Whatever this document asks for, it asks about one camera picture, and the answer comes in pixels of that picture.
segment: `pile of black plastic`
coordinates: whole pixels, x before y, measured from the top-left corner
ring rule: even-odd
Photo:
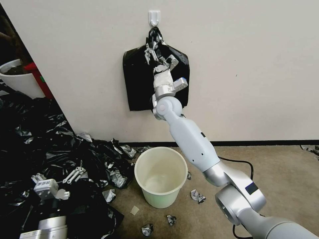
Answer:
[[[117,141],[89,142],[77,137],[55,100],[31,99],[15,91],[0,96],[0,134],[0,214],[11,238],[37,229],[39,218],[32,212],[39,200],[31,180],[36,173],[55,179],[59,188],[71,192],[61,205],[67,215],[68,238],[113,234],[124,216],[105,202],[101,180],[124,188],[134,176],[130,157],[120,147],[115,149]],[[78,166],[87,170],[88,178],[62,184]]]

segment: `white bucket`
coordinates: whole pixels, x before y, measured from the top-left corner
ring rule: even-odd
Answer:
[[[171,148],[156,147],[142,153],[134,174],[145,200],[153,207],[173,204],[187,178],[187,165],[181,154]]]
[[[10,70],[12,67],[21,65],[20,59],[7,62],[0,66],[0,79],[6,83],[7,86],[14,90],[30,96],[32,99],[37,97],[45,97],[41,88],[32,73],[23,75],[5,75],[4,72]]]

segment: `plant pot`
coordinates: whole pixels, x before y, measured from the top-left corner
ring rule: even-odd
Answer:
[[[7,86],[11,87],[16,91],[30,96],[32,99],[37,97],[44,97],[44,93],[36,82],[32,73],[23,75],[5,75],[10,68],[21,65],[20,59],[7,62],[0,66],[0,78],[6,83]]]

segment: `black baseboard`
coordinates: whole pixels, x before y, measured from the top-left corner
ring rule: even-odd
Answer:
[[[214,146],[319,145],[319,140],[211,141]],[[131,147],[177,147],[176,142],[123,142]]]

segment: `soil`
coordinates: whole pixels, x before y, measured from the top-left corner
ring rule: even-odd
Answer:
[[[23,66],[16,66],[12,67],[7,72],[3,73],[4,75],[24,75],[28,74],[29,72],[23,68]]]

